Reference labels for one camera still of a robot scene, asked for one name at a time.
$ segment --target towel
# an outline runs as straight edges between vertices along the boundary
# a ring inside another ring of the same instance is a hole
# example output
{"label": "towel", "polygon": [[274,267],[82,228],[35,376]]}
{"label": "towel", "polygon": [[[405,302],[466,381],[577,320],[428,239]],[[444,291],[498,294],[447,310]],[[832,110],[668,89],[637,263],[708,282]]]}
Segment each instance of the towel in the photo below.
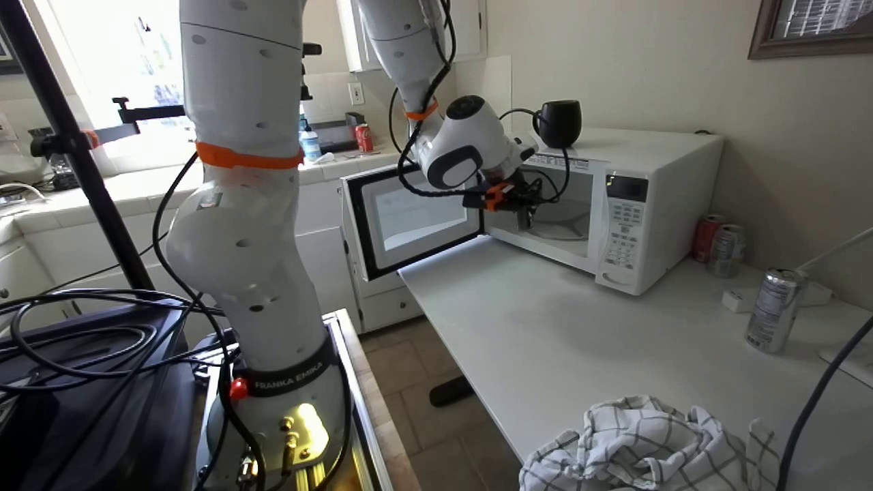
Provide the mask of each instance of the towel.
{"label": "towel", "polygon": [[753,424],[747,441],[708,409],[683,414],[649,395],[589,406],[581,430],[565,430],[528,458],[521,491],[770,491],[779,452]]}

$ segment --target white microwave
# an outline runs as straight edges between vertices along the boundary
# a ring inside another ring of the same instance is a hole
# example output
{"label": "white microwave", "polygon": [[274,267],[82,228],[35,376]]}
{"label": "white microwave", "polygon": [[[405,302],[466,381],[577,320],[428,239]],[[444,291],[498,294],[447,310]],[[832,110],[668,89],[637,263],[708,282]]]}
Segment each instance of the white microwave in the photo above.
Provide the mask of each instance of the white microwave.
{"label": "white microwave", "polygon": [[[364,282],[459,245],[476,234],[562,263],[601,286],[645,294],[690,252],[698,215],[710,211],[723,138],[710,133],[584,128],[560,203],[536,215],[483,213],[462,197],[424,198],[399,168],[344,181]],[[565,158],[537,151],[528,167],[562,185]]]}

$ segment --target open microwave door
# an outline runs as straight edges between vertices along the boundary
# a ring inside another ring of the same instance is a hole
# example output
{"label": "open microwave door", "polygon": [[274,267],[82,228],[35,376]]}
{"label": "open microwave door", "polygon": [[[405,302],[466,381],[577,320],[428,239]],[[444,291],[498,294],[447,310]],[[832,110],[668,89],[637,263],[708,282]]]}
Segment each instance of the open microwave door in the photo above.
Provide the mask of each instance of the open microwave door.
{"label": "open microwave door", "polygon": [[[414,189],[434,190],[417,168],[405,175]],[[465,197],[417,197],[397,167],[344,178],[344,190],[365,282],[483,233],[483,213],[465,208]]]}

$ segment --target microwave display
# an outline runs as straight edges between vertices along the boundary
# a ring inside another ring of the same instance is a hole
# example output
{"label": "microwave display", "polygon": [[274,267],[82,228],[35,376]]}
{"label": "microwave display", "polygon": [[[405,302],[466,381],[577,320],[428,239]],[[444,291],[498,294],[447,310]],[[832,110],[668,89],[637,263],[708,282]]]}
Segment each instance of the microwave display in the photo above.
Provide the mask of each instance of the microwave display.
{"label": "microwave display", "polygon": [[607,175],[607,197],[648,203],[649,181]]}

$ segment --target tile floor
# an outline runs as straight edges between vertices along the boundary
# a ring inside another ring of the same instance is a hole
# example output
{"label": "tile floor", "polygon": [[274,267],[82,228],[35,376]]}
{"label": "tile floor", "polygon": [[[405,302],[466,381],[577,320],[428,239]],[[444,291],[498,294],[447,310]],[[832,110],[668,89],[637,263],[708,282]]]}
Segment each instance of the tile floor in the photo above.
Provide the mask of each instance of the tile floor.
{"label": "tile floor", "polygon": [[428,320],[360,342],[424,491],[518,488],[518,458],[476,395],[432,406],[428,389],[462,372]]}

